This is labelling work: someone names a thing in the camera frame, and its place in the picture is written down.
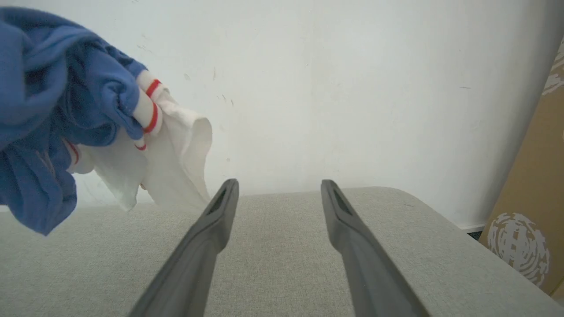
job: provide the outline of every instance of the white wall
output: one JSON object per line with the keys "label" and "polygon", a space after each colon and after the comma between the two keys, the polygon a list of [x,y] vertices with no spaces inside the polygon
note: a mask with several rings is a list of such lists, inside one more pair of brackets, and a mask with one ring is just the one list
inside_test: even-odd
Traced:
{"label": "white wall", "polygon": [[[485,222],[564,23],[558,0],[11,3],[91,28],[209,116],[211,192],[333,178],[400,188],[459,226]],[[114,204],[96,175],[77,183],[81,206]]]}

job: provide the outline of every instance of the blue towel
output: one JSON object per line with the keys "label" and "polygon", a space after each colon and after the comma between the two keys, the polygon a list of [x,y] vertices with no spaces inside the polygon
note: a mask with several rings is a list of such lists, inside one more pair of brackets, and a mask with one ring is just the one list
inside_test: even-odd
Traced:
{"label": "blue towel", "polygon": [[0,8],[0,204],[48,235],[76,207],[62,138],[107,146],[133,119],[141,63],[52,14]]}

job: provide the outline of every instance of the cardboard box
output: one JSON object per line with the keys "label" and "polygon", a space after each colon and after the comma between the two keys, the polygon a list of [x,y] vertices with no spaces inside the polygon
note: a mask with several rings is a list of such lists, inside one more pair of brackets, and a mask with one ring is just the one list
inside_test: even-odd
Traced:
{"label": "cardboard box", "polygon": [[564,278],[564,42],[480,242],[552,295]]}

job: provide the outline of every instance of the white fabric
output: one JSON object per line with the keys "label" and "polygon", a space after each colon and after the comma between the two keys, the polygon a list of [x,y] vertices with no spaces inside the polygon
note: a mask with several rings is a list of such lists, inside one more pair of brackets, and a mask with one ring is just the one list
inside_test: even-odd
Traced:
{"label": "white fabric", "polygon": [[[144,71],[137,82],[146,92],[154,79]],[[159,85],[155,84],[157,88],[152,90],[152,102],[147,102],[149,97],[142,95],[138,107],[144,109],[136,110],[134,117],[140,116],[138,121],[146,128],[151,121],[149,114],[155,113],[158,115],[156,129],[145,133],[140,140],[131,140],[125,130],[120,129],[110,146],[78,146],[80,157],[89,160],[88,165],[93,165],[124,210],[136,205],[137,191],[142,184],[162,208],[182,206],[201,212],[210,201],[204,166],[212,144],[212,126],[207,118],[178,105],[164,85],[155,83]],[[153,102],[158,112],[152,110]],[[74,166],[80,166],[80,160],[69,171],[84,170]]]}

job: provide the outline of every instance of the baseboard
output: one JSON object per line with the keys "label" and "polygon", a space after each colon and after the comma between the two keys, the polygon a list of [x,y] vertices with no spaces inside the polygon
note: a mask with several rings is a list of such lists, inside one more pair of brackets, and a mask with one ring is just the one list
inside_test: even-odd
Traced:
{"label": "baseboard", "polygon": [[484,230],[484,227],[486,226],[485,223],[482,224],[473,224],[471,226],[464,226],[464,227],[459,227],[460,230],[464,231],[465,233],[470,233],[470,232],[478,232],[478,231],[482,231]]}

